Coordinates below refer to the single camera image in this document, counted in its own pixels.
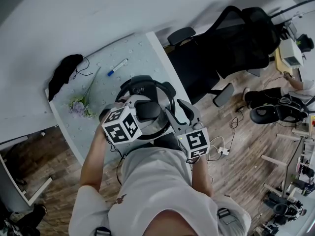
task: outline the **chair armrest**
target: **chair armrest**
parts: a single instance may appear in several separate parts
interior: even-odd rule
[[[194,31],[193,28],[191,27],[185,27],[185,28],[181,28],[175,32],[173,32],[172,34],[170,34],[167,38],[168,42],[170,43],[170,45],[177,45],[181,42],[183,42],[184,40],[194,36],[196,34],[196,32]]]

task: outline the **shoe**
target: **shoe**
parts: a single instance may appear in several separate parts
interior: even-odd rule
[[[245,101],[245,94],[247,94],[249,91],[250,91],[250,88],[244,88],[243,97],[242,97],[243,101]]]

